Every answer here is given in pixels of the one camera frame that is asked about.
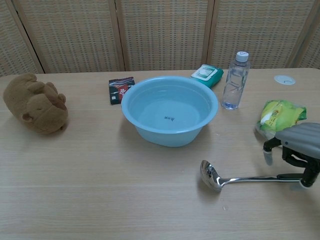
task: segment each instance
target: teddy bear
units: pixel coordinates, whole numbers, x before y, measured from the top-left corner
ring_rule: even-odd
[[[50,134],[64,128],[68,110],[66,97],[53,83],[37,81],[33,73],[15,77],[6,87],[3,100],[10,112],[28,129]]]

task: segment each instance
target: plastic bag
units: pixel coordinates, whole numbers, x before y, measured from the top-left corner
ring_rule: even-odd
[[[307,119],[307,109],[286,100],[267,101],[263,107],[256,130],[265,138],[272,139],[276,132]]]

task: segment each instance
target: wicker panel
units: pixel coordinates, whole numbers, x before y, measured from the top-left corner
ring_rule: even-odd
[[[119,2],[131,71],[200,66],[208,0]]]
[[[38,73],[5,1],[0,1],[0,76]]]
[[[320,25],[304,53],[299,68],[320,69]]]
[[[50,73],[119,71],[107,0],[20,0]]]
[[[284,68],[314,0],[221,0],[211,64],[228,68],[238,51],[252,67]]]

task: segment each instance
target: plastic basin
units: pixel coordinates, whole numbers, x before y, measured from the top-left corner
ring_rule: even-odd
[[[192,142],[217,114],[218,99],[210,88],[183,76],[158,76],[131,87],[122,112],[145,140],[181,147]]]

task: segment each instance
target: bottle cap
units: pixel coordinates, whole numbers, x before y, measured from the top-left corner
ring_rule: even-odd
[[[235,56],[235,60],[241,63],[248,61],[248,58],[249,58],[249,53],[247,53],[246,51],[238,51]]]

